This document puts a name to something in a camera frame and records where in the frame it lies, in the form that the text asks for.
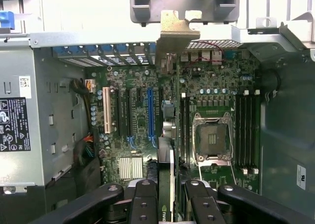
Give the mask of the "CPU socket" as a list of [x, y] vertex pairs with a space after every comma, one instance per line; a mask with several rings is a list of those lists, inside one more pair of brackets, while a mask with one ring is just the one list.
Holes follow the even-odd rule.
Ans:
[[233, 120], [230, 113], [204, 117], [195, 113], [191, 127], [193, 161], [196, 166], [230, 166], [233, 159]]

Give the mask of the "blue expansion slot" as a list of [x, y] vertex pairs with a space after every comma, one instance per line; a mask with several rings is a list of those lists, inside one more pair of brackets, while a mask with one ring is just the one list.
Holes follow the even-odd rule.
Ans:
[[147, 89], [147, 101], [148, 101], [148, 139], [153, 143], [154, 137], [155, 137], [153, 88]]

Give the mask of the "green motherboard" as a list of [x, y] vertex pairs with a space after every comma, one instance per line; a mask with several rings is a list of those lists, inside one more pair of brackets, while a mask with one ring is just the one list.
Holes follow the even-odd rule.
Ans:
[[[180, 175], [207, 181], [214, 189], [234, 183], [259, 189], [259, 61], [237, 49], [184, 52], [180, 77]], [[142, 157], [143, 177], [155, 178], [158, 148], [170, 137], [175, 116], [171, 77], [148, 64], [97, 66], [87, 70], [91, 93], [92, 134], [89, 155], [100, 159], [101, 182], [126, 186], [119, 176], [119, 159]], [[104, 132], [103, 87], [110, 88], [111, 133]], [[154, 91], [153, 143], [148, 139], [147, 89]], [[191, 127], [195, 113], [233, 120], [233, 159], [230, 166], [198, 167], [193, 161]]]

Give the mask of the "blue case latch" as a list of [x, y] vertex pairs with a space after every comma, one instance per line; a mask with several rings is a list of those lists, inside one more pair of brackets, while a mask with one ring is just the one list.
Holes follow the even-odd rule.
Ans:
[[0, 10], [0, 28], [15, 29], [15, 17], [13, 12]]

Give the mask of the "open dark PC case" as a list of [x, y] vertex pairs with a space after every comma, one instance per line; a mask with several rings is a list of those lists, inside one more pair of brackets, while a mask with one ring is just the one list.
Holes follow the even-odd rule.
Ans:
[[[200, 31], [200, 38], [191, 41], [184, 52], [244, 50], [260, 63], [257, 77], [260, 91], [259, 189], [254, 193], [299, 213], [299, 224], [315, 224], [315, 17], [307, 12], [280, 25], [269, 17], [267, 26], [263, 26], [263, 19], [258, 18], [253, 29], [241, 29], [231, 24], [196, 25], [194, 21], [191, 20], [189, 27]], [[22, 192], [12, 187], [0, 187], [0, 224], [31, 224], [109, 184], [100, 180], [99, 156], [87, 153], [87, 137], [92, 134], [91, 93], [94, 91], [94, 87], [86, 85], [87, 70], [97, 66], [132, 64], [148, 64], [160, 70], [156, 65], [159, 37], [160, 27], [146, 26], [131, 29], [105, 26], [83, 32], [31, 34], [11, 34], [0, 29], [0, 48], [49, 48], [55, 59], [83, 70], [84, 77], [73, 79], [70, 87], [82, 98], [88, 122], [87, 133], [75, 142], [72, 167], [61, 177], [45, 186], [29, 186]], [[133, 198], [137, 182], [152, 180], [157, 188], [158, 224], [196, 224], [187, 214], [191, 206], [187, 202], [186, 181], [201, 181], [216, 192], [220, 186], [214, 189], [201, 178], [179, 174], [178, 221], [161, 221], [159, 171], [157, 162], [154, 179], [134, 179], [126, 186], [115, 183], [124, 188], [123, 200]], [[97, 212], [84, 224], [128, 224], [127, 207], [127, 204], [118, 202]]]

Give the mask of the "silver chipset heatsink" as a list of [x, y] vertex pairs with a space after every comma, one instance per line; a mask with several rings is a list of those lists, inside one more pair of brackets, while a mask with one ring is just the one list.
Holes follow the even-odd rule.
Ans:
[[119, 176], [123, 181], [140, 179], [143, 177], [142, 157], [129, 157], [119, 159]]

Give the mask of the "white expansion slot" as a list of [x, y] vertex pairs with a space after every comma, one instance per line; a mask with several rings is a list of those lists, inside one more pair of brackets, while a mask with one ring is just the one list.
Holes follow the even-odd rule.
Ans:
[[111, 102], [110, 88], [103, 87], [104, 132], [111, 133]]

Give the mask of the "grey power supply unit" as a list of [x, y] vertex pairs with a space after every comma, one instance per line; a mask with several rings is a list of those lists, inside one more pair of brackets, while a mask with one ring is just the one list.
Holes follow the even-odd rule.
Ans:
[[88, 122], [70, 83], [83, 77], [49, 48], [0, 48], [0, 187], [22, 192], [71, 169]]

